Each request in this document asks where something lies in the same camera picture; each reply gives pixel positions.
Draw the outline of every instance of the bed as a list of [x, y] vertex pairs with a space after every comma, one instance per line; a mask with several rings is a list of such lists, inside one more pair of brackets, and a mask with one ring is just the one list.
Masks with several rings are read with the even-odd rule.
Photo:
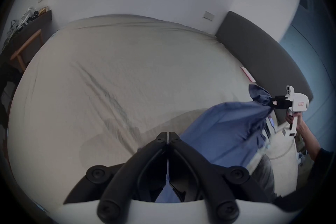
[[250, 101], [240, 67], [216, 37], [180, 24], [132, 15], [71, 22], [39, 50], [15, 92], [13, 175], [52, 211], [89, 167], [126, 162], [213, 105]]

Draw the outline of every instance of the hand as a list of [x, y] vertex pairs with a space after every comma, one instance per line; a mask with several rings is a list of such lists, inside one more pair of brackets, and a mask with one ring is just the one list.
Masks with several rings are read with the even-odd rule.
[[286, 121], [288, 123], [293, 123], [294, 117], [297, 117], [297, 126], [296, 126], [296, 131], [299, 131], [300, 128], [302, 127], [302, 125], [305, 123], [302, 119], [302, 112], [296, 112], [293, 113], [293, 115], [291, 116], [288, 111], [286, 111]]

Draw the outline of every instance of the clothes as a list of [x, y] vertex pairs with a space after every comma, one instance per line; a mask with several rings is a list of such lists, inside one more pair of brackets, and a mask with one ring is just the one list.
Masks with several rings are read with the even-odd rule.
[[285, 197], [276, 198], [273, 203], [281, 208], [286, 208], [291, 211], [300, 210], [308, 205], [321, 187], [321, 183], [323, 182], [328, 167], [332, 161], [333, 154], [333, 152], [320, 149], [308, 176], [306, 185]]
[[[19, 84], [22, 74], [16, 68], [10, 66], [8, 63], [4, 63], [0, 67], [0, 93], [4, 91], [7, 82], [13, 82], [16, 86]], [[0, 102], [0, 125], [4, 129], [8, 127], [8, 115], [6, 108]]]
[[264, 145], [261, 131], [272, 112], [271, 96], [258, 85], [249, 85], [251, 102], [226, 102], [205, 111], [181, 135], [209, 162], [225, 167], [247, 167]]
[[264, 190], [270, 201], [274, 201], [274, 199], [277, 198], [277, 195], [274, 192], [274, 174], [272, 164], [266, 154], [261, 158], [251, 177]]

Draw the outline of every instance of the black sleeve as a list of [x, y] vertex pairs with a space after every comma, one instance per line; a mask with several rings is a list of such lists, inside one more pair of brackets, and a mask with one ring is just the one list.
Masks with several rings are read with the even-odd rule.
[[332, 157], [333, 152], [326, 151], [323, 148], [320, 149], [308, 176], [308, 181], [313, 180], [316, 184], [319, 184], [328, 170]]

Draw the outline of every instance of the wrinkled sheet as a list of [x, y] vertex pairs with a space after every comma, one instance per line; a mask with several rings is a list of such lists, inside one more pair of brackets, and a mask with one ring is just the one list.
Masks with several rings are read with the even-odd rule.
[[[249, 85], [251, 102], [226, 102], [205, 111], [181, 134], [181, 139], [210, 163], [224, 167], [247, 167], [264, 146], [261, 133], [265, 118], [272, 112], [271, 95], [258, 85]], [[179, 202], [167, 184], [156, 202]]]
[[58, 208], [91, 166], [124, 163], [216, 104], [251, 101], [240, 66], [213, 36], [180, 24], [132, 15], [69, 23], [32, 59], [13, 98], [17, 183]]

